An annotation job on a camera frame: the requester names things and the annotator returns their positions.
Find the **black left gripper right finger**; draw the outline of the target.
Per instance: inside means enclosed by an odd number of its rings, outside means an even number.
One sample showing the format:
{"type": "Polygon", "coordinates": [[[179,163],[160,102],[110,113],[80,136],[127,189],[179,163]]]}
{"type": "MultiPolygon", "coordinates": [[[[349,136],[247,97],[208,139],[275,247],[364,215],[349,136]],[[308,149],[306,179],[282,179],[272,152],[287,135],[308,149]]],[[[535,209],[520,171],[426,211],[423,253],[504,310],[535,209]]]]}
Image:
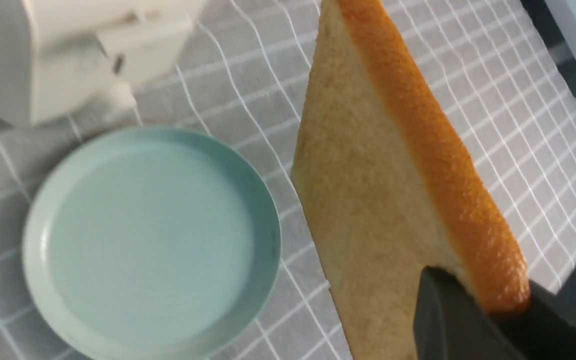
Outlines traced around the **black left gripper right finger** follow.
{"type": "Polygon", "coordinates": [[[576,360],[576,309],[527,279],[491,299],[489,360],[576,360]]]}

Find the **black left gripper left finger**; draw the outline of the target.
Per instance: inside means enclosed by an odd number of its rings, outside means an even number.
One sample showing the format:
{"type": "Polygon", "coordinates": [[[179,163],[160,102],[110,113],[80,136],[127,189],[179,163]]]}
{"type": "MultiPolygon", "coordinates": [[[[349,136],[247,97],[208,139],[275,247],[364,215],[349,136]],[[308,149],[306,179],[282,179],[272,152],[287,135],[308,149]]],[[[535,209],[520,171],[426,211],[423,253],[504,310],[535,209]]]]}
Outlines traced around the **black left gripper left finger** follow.
{"type": "Polygon", "coordinates": [[[443,269],[420,273],[413,320],[419,360],[525,360],[462,287],[443,269]]]}

